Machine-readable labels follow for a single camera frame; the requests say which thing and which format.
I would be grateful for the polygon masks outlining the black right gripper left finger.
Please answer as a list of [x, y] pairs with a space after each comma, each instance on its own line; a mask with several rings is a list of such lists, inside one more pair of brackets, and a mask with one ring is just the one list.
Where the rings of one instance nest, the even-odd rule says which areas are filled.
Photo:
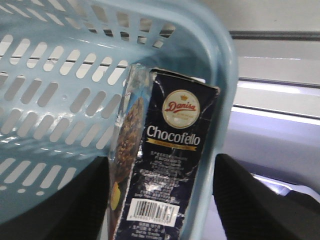
[[2, 240], [96, 240], [110, 188], [109, 161], [96, 157], [63, 188], [0, 225]]

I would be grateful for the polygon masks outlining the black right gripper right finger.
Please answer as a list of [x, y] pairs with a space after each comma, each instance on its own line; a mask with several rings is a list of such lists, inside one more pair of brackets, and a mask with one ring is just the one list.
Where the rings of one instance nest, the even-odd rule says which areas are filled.
[[227, 154], [215, 158], [213, 197], [228, 240], [318, 240], [320, 203], [290, 190], [281, 195]]

